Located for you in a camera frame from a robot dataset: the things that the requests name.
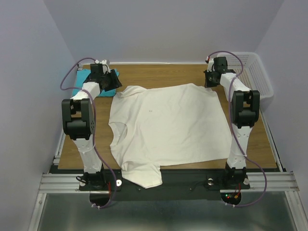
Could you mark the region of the white t shirt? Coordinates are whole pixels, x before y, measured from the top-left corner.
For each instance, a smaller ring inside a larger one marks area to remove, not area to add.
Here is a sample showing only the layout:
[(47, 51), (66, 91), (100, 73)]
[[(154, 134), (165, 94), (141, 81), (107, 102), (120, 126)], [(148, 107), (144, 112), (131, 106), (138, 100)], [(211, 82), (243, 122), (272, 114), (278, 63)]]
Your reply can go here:
[(113, 97), (108, 124), (122, 177), (146, 189), (162, 184), (162, 166), (226, 159), (231, 149), (217, 93), (195, 84), (128, 86)]

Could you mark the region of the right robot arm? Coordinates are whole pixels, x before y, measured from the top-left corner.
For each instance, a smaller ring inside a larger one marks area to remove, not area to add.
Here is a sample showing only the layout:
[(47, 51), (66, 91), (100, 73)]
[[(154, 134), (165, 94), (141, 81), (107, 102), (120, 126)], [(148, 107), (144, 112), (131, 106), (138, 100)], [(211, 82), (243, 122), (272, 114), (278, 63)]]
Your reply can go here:
[(231, 149), (220, 182), (232, 188), (246, 181), (246, 151), (250, 133), (259, 119), (260, 93), (242, 83), (235, 71), (228, 68), (226, 57), (208, 57), (206, 63), (205, 87), (221, 85), (229, 103)]

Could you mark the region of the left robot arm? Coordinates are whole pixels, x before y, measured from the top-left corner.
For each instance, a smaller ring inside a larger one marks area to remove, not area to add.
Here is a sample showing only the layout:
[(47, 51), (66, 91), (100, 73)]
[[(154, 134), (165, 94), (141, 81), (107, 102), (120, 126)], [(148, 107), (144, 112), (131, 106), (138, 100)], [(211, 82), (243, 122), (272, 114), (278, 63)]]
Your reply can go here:
[(73, 87), (77, 93), (70, 99), (62, 100), (63, 130), (76, 145), (84, 166), (83, 175), (77, 177), (80, 190), (100, 191), (110, 187), (103, 161), (95, 147), (94, 99), (102, 91), (115, 90), (121, 86), (117, 72), (109, 67), (109, 60), (95, 60), (90, 64), (90, 73), (82, 87)]

